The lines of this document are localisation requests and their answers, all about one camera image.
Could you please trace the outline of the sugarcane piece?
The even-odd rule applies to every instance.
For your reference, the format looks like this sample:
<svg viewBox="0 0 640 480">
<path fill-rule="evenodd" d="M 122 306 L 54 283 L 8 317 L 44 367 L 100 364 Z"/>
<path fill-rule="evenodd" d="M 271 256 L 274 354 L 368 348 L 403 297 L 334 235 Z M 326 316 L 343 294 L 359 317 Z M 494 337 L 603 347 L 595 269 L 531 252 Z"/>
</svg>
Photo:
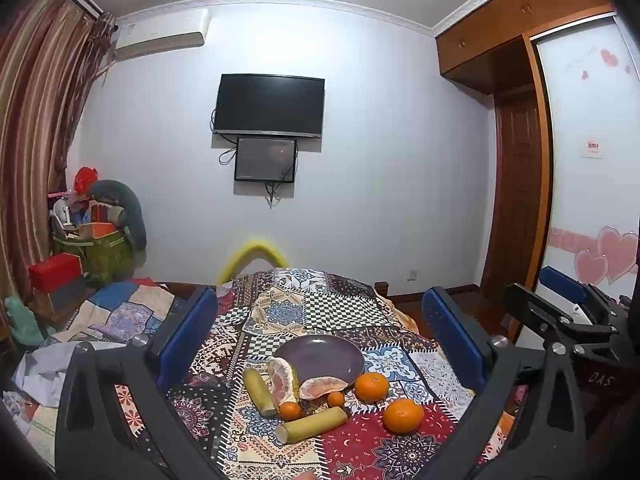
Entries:
<svg viewBox="0 0 640 480">
<path fill-rule="evenodd" d="M 257 370 L 247 367 L 243 372 L 243 384 L 254 407 L 262 417 L 273 418 L 277 415 L 277 408 L 270 390 Z"/>
<path fill-rule="evenodd" d="M 298 443 L 342 426 L 347 419 L 347 413 L 339 406 L 334 406 L 292 422 L 284 422 L 277 426 L 274 434 L 282 444 Z"/>
</svg>

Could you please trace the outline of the large orange with sticker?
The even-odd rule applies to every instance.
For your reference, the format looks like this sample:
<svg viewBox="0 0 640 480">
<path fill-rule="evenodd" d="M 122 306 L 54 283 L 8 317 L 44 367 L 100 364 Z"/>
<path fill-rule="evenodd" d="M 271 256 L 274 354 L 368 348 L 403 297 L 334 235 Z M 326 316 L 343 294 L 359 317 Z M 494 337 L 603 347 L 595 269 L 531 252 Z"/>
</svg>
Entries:
<svg viewBox="0 0 640 480">
<path fill-rule="evenodd" d="M 361 374 L 354 383 L 354 393 L 358 400 L 364 403 L 378 403 L 383 401 L 390 388 L 388 379 L 377 372 Z"/>
</svg>

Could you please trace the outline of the small tangerine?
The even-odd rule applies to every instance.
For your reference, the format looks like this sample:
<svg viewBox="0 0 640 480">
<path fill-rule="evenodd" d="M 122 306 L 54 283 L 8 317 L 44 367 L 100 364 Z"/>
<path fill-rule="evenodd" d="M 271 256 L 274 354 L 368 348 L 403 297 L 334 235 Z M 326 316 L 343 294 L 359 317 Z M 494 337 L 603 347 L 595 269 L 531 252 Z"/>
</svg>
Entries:
<svg viewBox="0 0 640 480">
<path fill-rule="evenodd" d="M 279 406 L 279 414 L 285 422 L 292 422 L 303 415 L 303 410 L 297 402 L 288 401 Z"/>
<path fill-rule="evenodd" d="M 331 392 L 326 396 L 326 402 L 328 402 L 330 408 L 335 408 L 336 406 L 341 408 L 345 405 L 345 396 L 338 391 Z"/>
</svg>

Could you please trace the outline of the pomelo piece with rind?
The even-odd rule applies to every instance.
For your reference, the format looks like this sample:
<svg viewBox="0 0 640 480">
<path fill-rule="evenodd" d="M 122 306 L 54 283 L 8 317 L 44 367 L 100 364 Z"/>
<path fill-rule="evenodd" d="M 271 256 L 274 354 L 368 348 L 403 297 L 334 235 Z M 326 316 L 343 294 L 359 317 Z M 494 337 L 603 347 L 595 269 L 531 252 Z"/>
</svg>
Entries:
<svg viewBox="0 0 640 480">
<path fill-rule="evenodd" d="M 277 406 L 299 401 L 299 382 L 294 367 L 285 359 L 271 358 L 267 364 L 271 395 Z"/>
</svg>

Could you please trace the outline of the peeled pomelo segment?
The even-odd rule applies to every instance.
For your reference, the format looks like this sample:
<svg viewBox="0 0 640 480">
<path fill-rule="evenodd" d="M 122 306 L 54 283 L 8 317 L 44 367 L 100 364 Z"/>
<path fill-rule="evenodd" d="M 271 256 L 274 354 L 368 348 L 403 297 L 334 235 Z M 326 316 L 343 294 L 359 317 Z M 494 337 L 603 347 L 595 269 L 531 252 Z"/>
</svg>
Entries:
<svg viewBox="0 0 640 480">
<path fill-rule="evenodd" d="M 316 400 L 330 393 L 342 392 L 348 386 L 343 379 L 332 376 L 313 377 L 299 386 L 299 397 L 302 400 Z"/>
</svg>

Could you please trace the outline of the wooden door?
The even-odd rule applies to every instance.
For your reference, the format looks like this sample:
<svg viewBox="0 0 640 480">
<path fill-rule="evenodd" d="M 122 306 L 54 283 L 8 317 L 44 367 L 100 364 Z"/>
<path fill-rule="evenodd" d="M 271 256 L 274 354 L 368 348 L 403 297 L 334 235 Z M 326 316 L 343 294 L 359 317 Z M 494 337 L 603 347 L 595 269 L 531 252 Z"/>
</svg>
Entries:
<svg viewBox="0 0 640 480">
<path fill-rule="evenodd" d="M 497 183 L 483 295 L 495 306 L 512 283 L 525 284 L 534 254 L 541 178 L 541 136 L 535 91 L 497 103 Z"/>
</svg>

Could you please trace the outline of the red box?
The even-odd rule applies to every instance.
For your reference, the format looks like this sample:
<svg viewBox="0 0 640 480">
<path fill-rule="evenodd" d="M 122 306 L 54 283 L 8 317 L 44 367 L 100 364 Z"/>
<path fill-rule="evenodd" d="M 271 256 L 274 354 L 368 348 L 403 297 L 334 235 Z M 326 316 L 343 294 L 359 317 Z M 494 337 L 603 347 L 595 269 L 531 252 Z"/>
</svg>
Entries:
<svg viewBox="0 0 640 480">
<path fill-rule="evenodd" d="M 48 294 L 76 278 L 82 277 L 78 256 L 61 252 L 28 268 L 30 284 L 35 290 Z"/>
</svg>

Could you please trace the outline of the green storage box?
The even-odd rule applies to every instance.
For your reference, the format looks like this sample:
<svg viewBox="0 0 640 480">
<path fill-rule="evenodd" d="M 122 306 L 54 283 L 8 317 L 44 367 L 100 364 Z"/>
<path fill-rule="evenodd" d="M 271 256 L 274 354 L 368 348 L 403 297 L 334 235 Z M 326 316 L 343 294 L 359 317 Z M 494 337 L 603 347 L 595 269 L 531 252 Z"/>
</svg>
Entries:
<svg viewBox="0 0 640 480">
<path fill-rule="evenodd" d="M 91 240 L 55 237 L 53 251 L 78 256 L 86 280 L 96 286 L 128 280 L 134 275 L 134 252 L 122 231 Z"/>
</svg>

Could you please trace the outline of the dark purple plate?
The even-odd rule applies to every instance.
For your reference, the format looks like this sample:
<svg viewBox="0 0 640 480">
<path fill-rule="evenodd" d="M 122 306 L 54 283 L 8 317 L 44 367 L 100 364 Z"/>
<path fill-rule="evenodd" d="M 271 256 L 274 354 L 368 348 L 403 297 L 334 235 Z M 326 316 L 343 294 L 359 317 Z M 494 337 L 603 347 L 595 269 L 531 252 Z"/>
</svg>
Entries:
<svg viewBox="0 0 640 480">
<path fill-rule="evenodd" d="M 363 372 L 360 349 L 350 341 L 333 335 L 306 335 L 293 338 L 273 353 L 287 360 L 296 371 L 298 382 L 313 377 L 332 376 L 352 385 Z"/>
</svg>

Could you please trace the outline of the wooden wardrobe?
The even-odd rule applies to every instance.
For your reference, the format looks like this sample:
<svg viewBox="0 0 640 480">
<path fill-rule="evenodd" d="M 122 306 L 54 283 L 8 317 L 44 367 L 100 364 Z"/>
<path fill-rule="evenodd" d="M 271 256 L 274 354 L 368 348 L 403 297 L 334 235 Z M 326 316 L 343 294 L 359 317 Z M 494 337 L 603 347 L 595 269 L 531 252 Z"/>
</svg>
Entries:
<svg viewBox="0 0 640 480">
<path fill-rule="evenodd" d="M 526 86 L 528 32 L 613 9 L 610 0 L 489 0 L 436 37 L 440 74 L 485 96 Z"/>
</svg>

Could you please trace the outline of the red plastic bag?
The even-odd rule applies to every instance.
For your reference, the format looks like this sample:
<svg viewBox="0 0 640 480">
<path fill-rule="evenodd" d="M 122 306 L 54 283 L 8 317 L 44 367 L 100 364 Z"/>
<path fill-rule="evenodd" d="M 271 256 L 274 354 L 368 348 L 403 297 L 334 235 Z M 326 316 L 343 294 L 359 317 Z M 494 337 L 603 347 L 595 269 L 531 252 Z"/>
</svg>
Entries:
<svg viewBox="0 0 640 480">
<path fill-rule="evenodd" d="M 96 168 L 83 166 L 75 174 L 74 191 L 78 195 L 86 195 L 94 182 L 99 180 Z"/>
</svg>

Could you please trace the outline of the striped brown curtain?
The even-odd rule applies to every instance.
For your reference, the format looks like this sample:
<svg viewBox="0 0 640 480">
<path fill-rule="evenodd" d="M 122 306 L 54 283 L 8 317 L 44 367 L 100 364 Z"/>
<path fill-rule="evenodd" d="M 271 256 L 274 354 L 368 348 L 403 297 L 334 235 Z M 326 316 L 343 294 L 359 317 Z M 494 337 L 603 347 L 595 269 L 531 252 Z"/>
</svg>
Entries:
<svg viewBox="0 0 640 480">
<path fill-rule="evenodd" d="M 115 20 L 73 0 L 25 0 L 1 33 L 1 295 L 26 299 L 50 255 L 48 196 L 66 162 Z"/>
</svg>

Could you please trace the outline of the white air conditioner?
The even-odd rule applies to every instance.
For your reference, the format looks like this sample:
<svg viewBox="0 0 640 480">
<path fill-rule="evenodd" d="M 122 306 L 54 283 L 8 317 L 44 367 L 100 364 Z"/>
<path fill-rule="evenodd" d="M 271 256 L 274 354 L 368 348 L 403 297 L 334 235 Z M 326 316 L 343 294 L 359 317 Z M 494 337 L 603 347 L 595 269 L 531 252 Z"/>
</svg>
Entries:
<svg viewBox="0 0 640 480">
<path fill-rule="evenodd" d="M 208 9 L 192 9 L 119 25 L 115 58 L 117 61 L 126 61 L 139 56 L 204 46 L 209 23 Z"/>
</svg>

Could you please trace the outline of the small wall monitor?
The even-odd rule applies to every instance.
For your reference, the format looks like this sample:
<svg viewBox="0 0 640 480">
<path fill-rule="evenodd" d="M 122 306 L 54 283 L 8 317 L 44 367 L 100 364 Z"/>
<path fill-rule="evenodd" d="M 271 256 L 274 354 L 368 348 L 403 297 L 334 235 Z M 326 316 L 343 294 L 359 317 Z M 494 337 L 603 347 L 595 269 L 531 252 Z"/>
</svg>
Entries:
<svg viewBox="0 0 640 480">
<path fill-rule="evenodd" d="M 293 183 L 297 160 L 294 139 L 249 136 L 236 146 L 234 180 L 242 182 Z"/>
</svg>

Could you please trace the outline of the wall mounted black television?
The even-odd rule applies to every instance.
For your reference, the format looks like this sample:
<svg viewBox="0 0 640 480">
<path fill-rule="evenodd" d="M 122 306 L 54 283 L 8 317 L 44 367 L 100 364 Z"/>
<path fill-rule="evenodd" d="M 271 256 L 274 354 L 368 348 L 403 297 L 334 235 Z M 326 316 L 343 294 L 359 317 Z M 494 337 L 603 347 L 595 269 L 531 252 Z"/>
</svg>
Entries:
<svg viewBox="0 0 640 480">
<path fill-rule="evenodd" d="M 222 74 L 213 132 L 222 136 L 320 138 L 326 81 L 269 74 Z"/>
</svg>

